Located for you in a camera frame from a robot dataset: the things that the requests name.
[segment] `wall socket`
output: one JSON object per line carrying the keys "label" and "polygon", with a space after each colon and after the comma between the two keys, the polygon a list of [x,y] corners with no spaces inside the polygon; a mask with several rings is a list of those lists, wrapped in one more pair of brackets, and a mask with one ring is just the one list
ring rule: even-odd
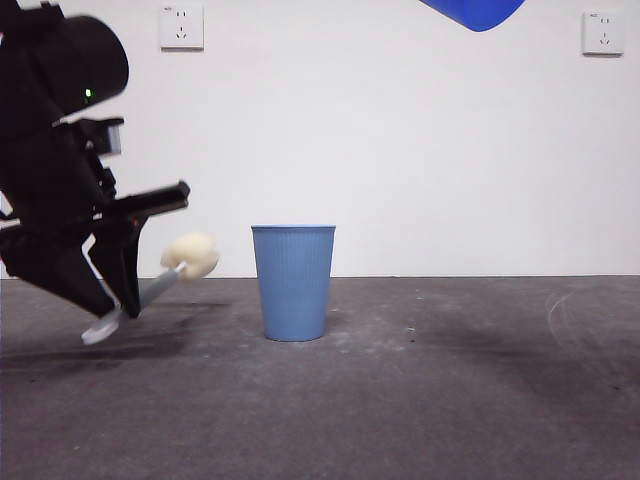
{"label": "wall socket", "polygon": [[160,9],[160,48],[204,49],[204,7],[198,4],[164,5]]}
{"label": "wall socket", "polygon": [[624,53],[624,26],[619,14],[596,11],[583,13],[582,53],[615,56]]}

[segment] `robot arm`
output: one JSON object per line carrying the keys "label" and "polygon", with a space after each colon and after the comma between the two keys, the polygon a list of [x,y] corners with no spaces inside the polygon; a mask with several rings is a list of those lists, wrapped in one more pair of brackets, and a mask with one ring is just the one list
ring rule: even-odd
{"label": "robot arm", "polygon": [[100,156],[119,153],[123,120],[62,121],[124,90],[124,49],[99,20],[48,3],[0,0],[0,32],[0,190],[13,209],[0,220],[19,221],[0,230],[7,272],[103,316],[115,305],[82,252],[93,235],[91,262],[136,317],[140,232],[150,216],[186,207],[189,187],[117,198]]}

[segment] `floor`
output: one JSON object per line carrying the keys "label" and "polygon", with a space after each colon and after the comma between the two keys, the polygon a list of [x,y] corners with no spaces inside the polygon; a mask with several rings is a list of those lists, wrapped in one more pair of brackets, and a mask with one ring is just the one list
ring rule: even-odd
{"label": "floor", "polygon": [[307,343],[202,280],[92,347],[1,287],[3,480],[640,478],[640,277],[334,279]]}

